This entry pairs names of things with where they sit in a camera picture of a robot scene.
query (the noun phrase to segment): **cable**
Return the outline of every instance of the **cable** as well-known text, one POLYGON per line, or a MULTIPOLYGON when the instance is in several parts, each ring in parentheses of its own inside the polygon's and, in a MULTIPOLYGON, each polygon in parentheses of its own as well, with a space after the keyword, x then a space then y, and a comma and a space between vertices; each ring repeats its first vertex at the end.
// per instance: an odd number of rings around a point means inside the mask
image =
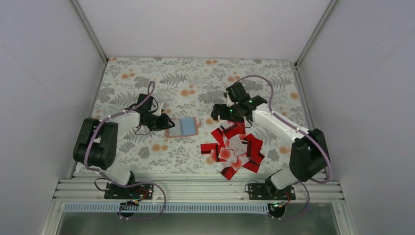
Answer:
POLYGON ((106 190, 105 189, 100 189, 100 187, 98 187, 98 185, 96 184, 96 181, 97 180, 107 180, 107 179, 105 179, 105 178, 97 178, 97 179, 95 179, 94 181, 93 181, 93 184, 95 185, 95 187, 96 187, 96 189, 97 190, 99 190, 99 191, 101 191, 101 192, 106 192, 106 190))
POLYGON ((139 192, 139 191, 144 191, 142 200, 145 199, 148 195, 148 190, 146 188, 139 188, 136 190, 136 192, 139 192))
MULTIPOLYGON (((300 213, 298 213, 297 215, 294 215, 294 216, 291 216, 291 217, 288 217, 288 218, 277 218, 278 220, 286 221, 286 220, 296 219, 296 218, 300 217, 302 214, 304 214, 308 210, 308 208, 310 207, 310 193, 308 192, 308 189, 304 185, 303 182, 298 181, 296 184, 298 184, 298 183, 300 183, 304 187, 305 192, 307 193, 307 200, 305 201, 304 209, 302 209, 302 211, 300 213)), ((271 219, 274 219, 274 217, 271 214, 269 214, 269 213, 267 213, 267 214, 271 219)))
MULTIPOLYGON (((311 137, 311 136, 309 136, 307 133, 305 133, 304 131, 302 131, 302 130, 300 130, 300 129, 297 129, 297 127, 296 126, 294 126, 294 125, 292 125, 291 123, 289 123, 289 122, 287 122, 286 120, 284 120, 283 118, 281 118, 280 116, 278 116, 278 115, 276 115, 274 112, 273 112, 273 109, 272 109, 272 98, 273 98, 273 96, 274 96, 274 88, 273 88, 273 85, 272 85, 272 83, 268 80, 268 79, 266 79, 265 77, 263 77, 263 76, 259 76, 259 75, 248 75, 248 76, 245 76, 245 77, 241 77, 240 79, 238 79, 237 81, 235 81, 235 83, 237 83, 237 82, 240 82, 241 80, 243 80, 243 79, 246 79, 246 78, 250 78, 250 77, 257 77, 257 78, 261 78, 262 80, 264 80, 265 82, 267 82, 268 83, 268 85, 270 86, 270 88, 271 88, 271 96, 270 96, 270 99, 268 100, 268 108, 269 108, 269 110, 270 110, 270 112, 271 112, 271 114, 274 116, 274 117, 276 117, 279 121, 281 121, 282 123, 284 123, 284 124, 286 124, 287 126, 289 126, 290 128, 292 128, 293 130, 296 130, 296 131, 298 131, 298 132, 300 132, 302 135, 304 135, 307 139, 309 139, 317 148, 318 148, 318 150, 321 152, 321 154, 323 155, 323 157, 324 157, 324 160, 325 160, 325 162, 326 162, 326 164, 327 164, 327 168, 328 168, 328 173, 327 173, 327 178, 325 179, 325 180, 323 180, 323 181, 318 181, 318 180, 316 180, 316 179, 313 179, 313 178, 311 178, 310 180, 311 181, 313 181, 313 182, 316 182, 316 183, 319 183, 319 184, 325 184, 325 183, 327 183, 327 182, 329 182, 330 180, 331 180, 331 178, 332 178, 332 175, 331 175, 331 171, 332 171, 332 168, 331 168, 331 162, 330 162, 330 160, 328 159, 328 156, 327 156, 327 154, 324 152, 324 150, 323 150, 323 148, 311 137)), ((300 183, 300 184, 302 184, 302 186, 305 188, 305 191, 307 192, 307 201, 305 202, 305 207, 304 207, 304 209, 299 213, 299 214, 297 214, 297 215, 295 215, 295 216, 293 216, 293 217, 289 217, 289 218, 284 218, 284 219, 281 219, 281 218, 279 218, 279 220, 290 220, 290 219, 295 219, 295 218, 298 218, 300 215, 302 215, 304 212, 306 212, 307 211, 307 209, 308 209, 308 207, 310 206, 309 205, 309 203, 310 203, 310 193, 308 192, 308 189, 307 189, 307 187, 305 186, 305 184, 303 183, 303 182, 297 182, 297 183, 300 183)))
POLYGON ((249 129, 249 128, 251 128, 251 127, 252 127, 252 122, 251 122, 251 121, 249 121, 248 119, 247 119, 247 122, 250 124, 250 126, 249 126, 249 127, 246 127, 246 126, 245 126, 245 127, 244 127, 244 126, 240 126, 240 125, 238 125, 238 124, 237 124, 237 122, 234 122, 234 124, 235 124, 235 125, 237 125, 237 126, 239 126, 239 127, 241 127, 241 128, 249 129))
POLYGON ((247 190, 246 190, 246 186, 248 186, 249 182, 256 182, 257 184, 259 184, 259 182, 258 182, 258 181, 256 181, 256 180, 249 180, 249 181, 245 184, 245 187, 244 187, 244 191, 245 191, 245 192, 247 192, 247 193, 249 193, 249 191, 247 191, 247 190))
POLYGON ((287 192, 284 192, 284 193, 285 193, 285 195, 287 195, 287 204, 286 205, 288 205, 291 202, 290 195, 287 192))
POLYGON ((139 131, 141 129, 141 125, 140 126, 138 126, 138 128, 137 128, 137 130, 134 132, 134 134, 136 134, 136 135, 138 135, 138 136, 145 136, 145 135, 148 135, 148 134, 150 134, 152 131, 149 131, 148 133, 146 133, 146 134, 138 134, 137 133, 137 131, 139 131))
POLYGON ((332 175, 331 175, 331 171, 332 171, 331 170, 331 163, 330 163, 330 160, 328 159, 327 154, 324 152, 323 148, 311 136, 309 136, 307 133, 305 133, 304 131, 302 131, 300 129, 297 130, 297 127, 296 126, 294 126, 291 123, 287 122, 286 120, 284 120, 283 118, 281 118, 280 116, 278 116, 277 114, 275 114, 273 112, 272 104, 271 103, 272 103, 272 98, 274 96, 274 88, 273 88, 273 85, 271 84, 271 82, 268 79, 266 79, 265 77, 263 77, 263 76, 259 76, 259 75, 248 75, 248 76, 239 78, 235 83, 240 82, 241 80, 246 79, 246 78, 250 78, 250 77, 261 78, 262 80, 266 81, 268 83, 268 85, 270 86, 270 88, 271 88, 271 96, 270 96, 270 99, 268 101, 268 108, 269 108, 271 114, 274 117, 276 117, 279 121, 281 121, 282 123, 284 123, 287 126, 289 126, 290 128, 292 128, 293 130, 296 130, 296 131, 300 132, 302 135, 304 135, 307 139, 309 139, 318 148, 318 150, 323 155, 323 157, 325 159, 325 162, 327 164, 327 168, 328 168, 328 173, 327 173, 328 177, 324 181, 318 181, 318 180, 315 180, 313 178, 311 178, 310 180, 312 180, 312 181, 314 181, 316 183, 319 183, 319 184, 325 184, 325 183, 329 182, 331 180, 331 178, 332 178, 332 175))
POLYGON ((148 95, 146 96, 146 98, 144 98, 144 100, 141 101, 141 103, 137 104, 136 106, 132 107, 129 110, 123 110, 122 112, 113 114, 113 115, 108 116, 105 119, 103 119, 98 124, 98 126, 95 129, 95 131, 93 132, 92 137, 91 137, 91 140, 90 140, 90 142, 88 144, 88 147, 87 147, 87 151, 85 152, 85 158, 84 158, 84 166, 85 166, 85 169, 86 170, 92 170, 92 171, 98 172, 104 179, 110 181, 111 184, 117 185, 118 187, 121 187, 121 188, 132 188, 132 187, 139 186, 139 185, 153 185, 153 186, 156 186, 157 188, 160 189, 160 191, 163 194, 163 198, 164 198, 164 203, 163 203, 163 207, 161 208, 161 211, 158 214, 156 214, 155 216, 153 216, 153 217, 133 219, 133 220, 150 220, 150 219, 155 219, 155 218, 159 217, 163 213, 163 211, 165 210, 166 203, 167 203, 166 193, 164 192, 164 190, 158 184, 152 183, 152 182, 141 182, 141 183, 136 183, 136 184, 133 184, 133 185, 122 185, 122 184, 119 184, 118 182, 113 181, 111 179, 111 177, 109 177, 108 175, 106 175, 101 169, 89 167, 88 166, 88 157, 90 155, 90 151, 91 151, 91 148, 92 148, 93 141, 96 138, 96 136, 98 135, 98 132, 101 129, 102 125, 104 125, 105 122, 107 122, 108 120, 110 120, 112 118, 116 118, 118 116, 121 116, 121 115, 130 113, 130 112, 136 110, 138 107, 140 107, 143 103, 145 103, 150 98, 150 96, 154 92, 154 89, 155 88, 156 88, 156 83, 154 81, 150 81, 150 83, 148 84, 148 87, 147 87, 147 93, 148 93, 148 95))

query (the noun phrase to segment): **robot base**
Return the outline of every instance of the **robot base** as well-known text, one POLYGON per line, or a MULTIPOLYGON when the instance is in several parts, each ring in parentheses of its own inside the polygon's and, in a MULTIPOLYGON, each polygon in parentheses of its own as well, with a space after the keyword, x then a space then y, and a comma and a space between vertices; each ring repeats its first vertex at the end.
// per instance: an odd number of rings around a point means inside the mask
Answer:
POLYGON ((287 194, 290 200, 296 199, 296 193, 292 185, 280 190, 275 197, 272 197, 265 188, 265 184, 248 184, 249 200, 255 201, 269 201, 269 200, 288 200, 287 194))
POLYGON ((143 199, 151 200, 153 198, 154 187, 152 185, 138 185, 132 188, 121 188, 119 186, 107 183, 104 198, 105 199, 123 199, 132 200, 139 199, 148 192, 143 199))

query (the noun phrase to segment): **pile of cards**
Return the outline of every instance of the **pile of cards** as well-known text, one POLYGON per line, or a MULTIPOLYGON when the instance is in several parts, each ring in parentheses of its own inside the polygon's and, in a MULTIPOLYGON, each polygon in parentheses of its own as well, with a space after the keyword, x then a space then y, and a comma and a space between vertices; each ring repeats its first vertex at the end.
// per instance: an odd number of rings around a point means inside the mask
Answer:
POLYGON ((258 173, 264 159, 260 153, 263 141, 252 134, 246 135, 244 123, 232 123, 228 128, 220 126, 211 134, 218 143, 201 144, 201 153, 210 154, 215 162, 222 162, 221 174, 225 178, 230 180, 241 167, 258 173))

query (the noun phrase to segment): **floral patterned surface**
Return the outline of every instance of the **floral patterned surface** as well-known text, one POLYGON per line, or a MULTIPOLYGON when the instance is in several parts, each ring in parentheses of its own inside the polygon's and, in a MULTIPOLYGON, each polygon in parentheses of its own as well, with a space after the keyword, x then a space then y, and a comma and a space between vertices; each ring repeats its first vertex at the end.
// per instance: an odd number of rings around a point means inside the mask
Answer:
MULTIPOLYGON (((184 58, 110 58, 93 109, 94 118, 119 112, 147 93, 151 80, 156 82, 153 97, 164 102, 170 118, 196 117, 199 134, 167 139, 164 131, 136 135, 131 129, 118 136, 117 159, 133 172, 199 173, 220 172, 221 163, 201 155, 200 144, 216 142, 211 131, 219 121, 210 118, 215 103, 226 103, 225 88, 246 75, 261 75, 274 86, 273 107, 301 126, 306 126, 299 94, 290 63, 282 60, 184 59, 184 58)), ((271 89, 261 79, 242 81, 251 96, 266 100, 271 89)), ((143 127, 139 134, 148 132, 143 127)), ((265 155, 259 173, 274 173, 289 163, 290 146, 284 146, 277 136, 254 123, 247 134, 264 141, 265 155)), ((86 172, 78 163, 76 172, 86 172)), ((240 169, 237 173, 252 173, 240 169)))

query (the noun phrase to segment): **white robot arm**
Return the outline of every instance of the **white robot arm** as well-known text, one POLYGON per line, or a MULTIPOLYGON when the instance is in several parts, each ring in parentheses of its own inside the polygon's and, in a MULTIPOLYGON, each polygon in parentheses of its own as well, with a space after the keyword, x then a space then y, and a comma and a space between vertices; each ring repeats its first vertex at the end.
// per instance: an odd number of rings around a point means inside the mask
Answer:
POLYGON ((283 115, 270 109, 260 96, 251 98, 240 82, 226 88, 227 104, 215 104, 211 117, 243 122, 245 118, 263 126, 291 147, 289 166, 277 171, 265 180, 267 191, 275 197, 282 189, 298 181, 307 181, 327 166, 318 148, 304 136, 315 140, 328 156, 324 134, 319 129, 312 131, 293 123, 283 115))
MULTIPOLYGON (((137 103, 147 97, 140 94, 137 103)), ((95 168, 97 172, 103 172, 114 182, 120 185, 130 185, 134 183, 134 175, 123 167, 116 159, 117 136, 131 128, 147 126, 150 131, 160 131, 174 127, 174 123, 166 114, 162 114, 164 103, 154 105, 155 99, 150 96, 143 105, 133 112, 127 112, 129 108, 121 112, 120 115, 107 120, 99 130, 96 139, 93 140, 92 148, 88 157, 88 166, 95 168)), ((87 118, 82 123, 81 130, 73 151, 73 159, 84 163, 85 153, 91 137, 101 121, 95 118, 87 118)))

